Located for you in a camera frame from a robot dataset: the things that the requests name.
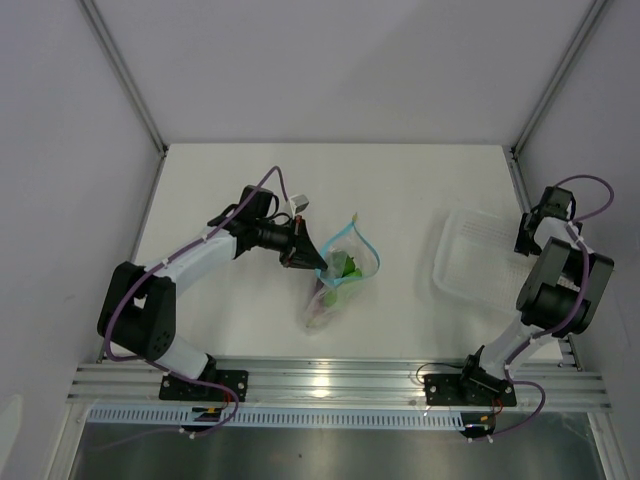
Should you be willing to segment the green toy bell pepper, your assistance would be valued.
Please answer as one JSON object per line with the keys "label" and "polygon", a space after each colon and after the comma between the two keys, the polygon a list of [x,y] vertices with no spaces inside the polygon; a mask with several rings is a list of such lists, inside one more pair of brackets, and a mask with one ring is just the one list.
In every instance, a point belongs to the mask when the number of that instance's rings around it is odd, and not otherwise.
{"label": "green toy bell pepper", "polygon": [[326,259],[328,268],[326,277],[331,280],[359,278],[362,270],[356,265],[355,258],[344,250],[330,251]]}

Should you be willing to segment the clear zip bag blue zipper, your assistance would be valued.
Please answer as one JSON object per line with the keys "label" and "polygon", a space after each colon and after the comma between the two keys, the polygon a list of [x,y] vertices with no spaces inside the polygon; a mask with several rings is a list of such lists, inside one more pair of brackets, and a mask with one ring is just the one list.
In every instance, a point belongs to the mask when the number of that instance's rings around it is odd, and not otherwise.
{"label": "clear zip bag blue zipper", "polygon": [[359,229],[358,214],[321,248],[325,270],[315,270],[316,283],[303,313],[308,332],[325,329],[360,294],[381,266],[378,251]]}

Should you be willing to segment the green toy cucumber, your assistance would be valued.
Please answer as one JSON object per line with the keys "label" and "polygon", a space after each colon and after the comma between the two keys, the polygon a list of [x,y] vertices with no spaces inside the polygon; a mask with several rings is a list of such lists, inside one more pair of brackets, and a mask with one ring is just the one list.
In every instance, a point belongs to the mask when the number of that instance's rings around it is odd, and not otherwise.
{"label": "green toy cucumber", "polygon": [[324,309],[340,309],[355,295],[355,281],[345,282],[335,287],[327,287],[321,300],[321,306]]}

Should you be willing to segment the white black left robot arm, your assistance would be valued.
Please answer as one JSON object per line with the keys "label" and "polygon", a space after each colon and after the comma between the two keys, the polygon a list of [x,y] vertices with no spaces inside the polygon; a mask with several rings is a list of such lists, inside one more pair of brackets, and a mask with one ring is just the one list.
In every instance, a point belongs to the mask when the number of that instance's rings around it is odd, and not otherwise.
{"label": "white black left robot arm", "polygon": [[105,346],[124,348],[133,358],[172,374],[192,398],[209,398],[217,387],[216,361],[177,334],[179,296],[253,248],[278,253],[285,268],[325,270],[302,216],[308,204],[306,196],[296,195],[280,208],[272,191],[248,185],[239,203],[229,205],[174,253],[152,265],[118,265],[97,323]]}

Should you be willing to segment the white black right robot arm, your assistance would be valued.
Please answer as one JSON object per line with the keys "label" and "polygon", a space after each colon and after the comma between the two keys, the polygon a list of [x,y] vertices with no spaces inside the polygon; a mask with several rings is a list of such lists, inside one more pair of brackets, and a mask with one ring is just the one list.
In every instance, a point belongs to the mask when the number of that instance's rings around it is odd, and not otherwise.
{"label": "white black right robot arm", "polygon": [[614,270],[582,236],[586,216],[561,184],[545,188],[523,215],[515,251],[537,260],[516,300],[519,317],[492,343],[467,357],[456,382],[469,405],[496,405],[513,393],[516,370],[553,339],[591,324]]}

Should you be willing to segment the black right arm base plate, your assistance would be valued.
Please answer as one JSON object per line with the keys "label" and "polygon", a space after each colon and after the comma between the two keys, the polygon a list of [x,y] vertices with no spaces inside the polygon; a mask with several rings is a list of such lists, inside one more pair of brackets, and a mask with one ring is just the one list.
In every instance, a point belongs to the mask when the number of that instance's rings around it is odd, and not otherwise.
{"label": "black right arm base plate", "polygon": [[433,373],[423,376],[426,402],[431,406],[515,407],[514,386],[488,374]]}

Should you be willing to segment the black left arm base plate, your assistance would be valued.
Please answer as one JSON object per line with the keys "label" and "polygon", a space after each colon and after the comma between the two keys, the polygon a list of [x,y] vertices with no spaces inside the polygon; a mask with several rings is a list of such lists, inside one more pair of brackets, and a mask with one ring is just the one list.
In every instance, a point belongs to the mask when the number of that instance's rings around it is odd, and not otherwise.
{"label": "black left arm base plate", "polygon": [[159,399],[182,402],[244,402],[249,385],[247,370],[217,370],[212,379],[184,380],[175,374],[164,377]]}

